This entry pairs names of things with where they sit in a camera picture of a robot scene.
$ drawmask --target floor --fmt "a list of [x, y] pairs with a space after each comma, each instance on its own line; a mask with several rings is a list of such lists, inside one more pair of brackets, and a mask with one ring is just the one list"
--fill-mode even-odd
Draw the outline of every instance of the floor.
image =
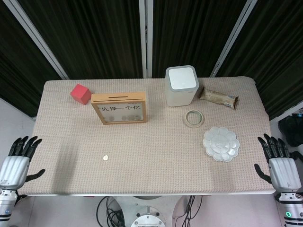
[[[102, 197], [53, 196], [29, 197], [20, 201], [10, 225], [18, 227], [97, 227], [96, 207]], [[200, 198], [193, 206], [195, 213]], [[184, 213], [182, 199], [174, 217]], [[99, 210], [101, 224], [106, 227], [105, 207]], [[192, 227], [281, 227], [277, 206], [272, 195], [204, 196]]]

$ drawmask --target wire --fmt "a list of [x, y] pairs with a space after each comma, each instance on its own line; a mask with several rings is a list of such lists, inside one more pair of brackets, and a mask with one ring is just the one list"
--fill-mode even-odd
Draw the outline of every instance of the wire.
[[103, 197], [97, 206], [96, 219], [97, 219], [99, 226], [103, 227], [98, 218], [98, 211], [99, 211], [99, 207], [100, 207], [102, 201], [105, 199], [106, 199], [107, 226], [108, 227], [125, 227], [125, 221], [124, 221], [124, 216], [123, 216], [122, 210], [121, 209], [113, 210], [113, 209], [109, 208], [109, 205], [113, 202], [113, 200], [110, 203], [108, 203], [108, 201], [109, 201], [108, 196]]
[[299, 197], [301, 200], [303, 200], [303, 196], [302, 195], [296, 194], [296, 196]]
[[97, 210], [96, 210], [96, 219], [97, 219], [97, 222], [98, 222], [99, 226], [101, 226], [101, 227], [103, 227], [103, 226], [102, 226], [101, 223], [99, 222], [98, 211], [99, 211], [99, 207], [100, 207], [102, 201], [103, 201], [104, 199], [106, 199], [106, 198], [108, 198], [108, 196], [105, 196], [105, 197], [103, 197], [103, 198], [100, 200], [100, 202], [99, 202], [99, 204], [98, 204], [98, 206], [97, 206]]
[[183, 221], [181, 227], [190, 227], [190, 221], [191, 221], [192, 219], [195, 218], [195, 216], [197, 215], [197, 213], [199, 212], [199, 210], [200, 210], [200, 208], [201, 208], [203, 196], [201, 196], [201, 201], [200, 201], [200, 205], [199, 205], [199, 207], [198, 207], [197, 212], [196, 212], [195, 215], [192, 217], [191, 210], [192, 210], [192, 206], [193, 206], [193, 204], [194, 204], [195, 198], [196, 198], [196, 196], [194, 196], [194, 195], [189, 197], [189, 200], [188, 200], [188, 203], [187, 203], [187, 206], [186, 206], [185, 213], [184, 213], [182, 216], [180, 216], [180, 217], [177, 218], [177, 220], [176, 220], [176, 222], [175, 222], [175, 227], [176, 227], [176, 225], [177, 225], [178, 219], [181, 218], [181, 217], [183, 217], [183, 216], [185, 216], [185, 215], [186, 215], [186, 216], [185, 216], [185, 218], [184, 218], [184, 221]]

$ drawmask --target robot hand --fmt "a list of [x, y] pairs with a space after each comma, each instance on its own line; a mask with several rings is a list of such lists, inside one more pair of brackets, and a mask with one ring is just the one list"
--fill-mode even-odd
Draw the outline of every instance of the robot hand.
[[264, 134], [267, 143], [258, 137], [268, 163], [270, 177], [265, 175], [258, 164], [257, 174], [268, 183], [272, 183], [278, 192], [296, 192], [301, 188], [300, 177], [294, 159], [290, 158], [288, 149], [281, 139]]
[[264, 134], [267, 143], [258, 137], [268, 163], [270, 176], [265, 175], [255, 164], [257, 174], [281, 195], [278, 199], [284, 212], [285, 226], [303, 225], [303, 198], [295, 192], [301, 188], [301, 181], [294, 159], [291, 158], [285, 143], [281, 139]]
[[27, 139], [28, 136], [23, 139], [18, 138], [13, 143], [0, 170], [0, 227], [8, 226], [9, 217], [18, 197], [17, 189], [45, 172], [45, 169], [42, 169], [37, 174], [27, 176], [30, 161], [42, 141], [42, 139], [36, 140], [37, 136], [35, 136], [24, 146]]

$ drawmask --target red wooden block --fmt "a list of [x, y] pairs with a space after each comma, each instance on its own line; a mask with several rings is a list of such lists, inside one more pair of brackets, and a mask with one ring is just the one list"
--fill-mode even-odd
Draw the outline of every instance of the red wooden block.
[[91, 92], [87, 87], [77, 84], [73, 91], [71, 91], [71, 96], [77, 102], [86, 105], [91, 98]]

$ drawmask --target white box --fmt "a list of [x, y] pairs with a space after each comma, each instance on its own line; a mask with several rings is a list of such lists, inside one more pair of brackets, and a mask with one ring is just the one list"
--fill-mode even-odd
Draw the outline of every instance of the white box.
[[189, 105], [199, 88], [195, 68], [191, 65], [169, 67], [165, 74], [167, 105]]

